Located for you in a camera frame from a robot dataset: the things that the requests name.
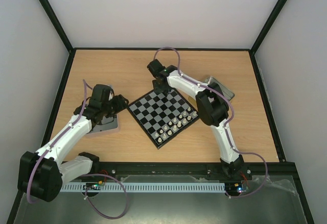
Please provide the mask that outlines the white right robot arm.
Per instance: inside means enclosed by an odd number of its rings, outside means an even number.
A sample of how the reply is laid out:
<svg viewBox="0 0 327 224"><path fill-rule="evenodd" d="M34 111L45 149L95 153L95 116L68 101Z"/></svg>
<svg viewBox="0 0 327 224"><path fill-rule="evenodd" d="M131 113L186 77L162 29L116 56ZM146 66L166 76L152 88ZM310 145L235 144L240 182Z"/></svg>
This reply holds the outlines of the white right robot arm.
<svg viewBox="0 0 327 224"><path fill-rule="evenodd" d="M241 172L244 160L239 153L229 127L229 101L216 83L197 81L177 67L164 67L157 59L147 65L154 77L154 90L167 95L173 88L186 93L196 101L201 121L210 126L220 150L222 171L226 178L234 179Z"/></svg>

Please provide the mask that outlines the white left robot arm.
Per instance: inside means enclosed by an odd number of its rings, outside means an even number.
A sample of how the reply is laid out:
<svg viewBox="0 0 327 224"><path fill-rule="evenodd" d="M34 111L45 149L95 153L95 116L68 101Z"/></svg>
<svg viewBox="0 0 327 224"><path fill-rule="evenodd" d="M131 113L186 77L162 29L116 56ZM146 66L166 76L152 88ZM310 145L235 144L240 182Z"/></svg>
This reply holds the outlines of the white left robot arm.
<svg viewBox="0 0 327 224"><path fill-rule="evenodd" d="M84 97L69 122L51 141L36 152L25 152L19 164L18 184L30 204L52 201L63 185L99 171L99 157L82 152L75 159L64 159L76 143L99 125L128 107L129 101L116 95L108 85L97 84L91 97Z"/></svg>

